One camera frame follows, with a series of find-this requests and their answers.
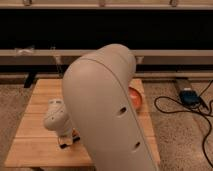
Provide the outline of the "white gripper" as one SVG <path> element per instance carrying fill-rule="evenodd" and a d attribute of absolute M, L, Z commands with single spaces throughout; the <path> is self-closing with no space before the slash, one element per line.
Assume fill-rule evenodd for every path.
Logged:
<path fill-rule="evenodd" d="M 68 146 L 68 140 L 66 137 L 68 138 L 72 138 L 73 137 L 73 141 L 78 141 L 80 140 L 80 136 L 78 134 L 78 132 L 76 132 L 75 130 L 73 131 L 72 128 L 68 128 L 65 130 L 60 130 L 59 131 L 59 145 L 61 148 L 66 148 Z"/>

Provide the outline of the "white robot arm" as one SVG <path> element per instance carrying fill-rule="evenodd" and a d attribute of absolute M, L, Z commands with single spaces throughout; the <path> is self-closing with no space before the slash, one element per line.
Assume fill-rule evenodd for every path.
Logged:
<path fill-rule="evenodd" d="M 78 132 L 97 171 L 158 171 L 129 95 L 136 59 L 109 44 L 75 60 L 51 99 L 44 127 L 59 137 Z"/>

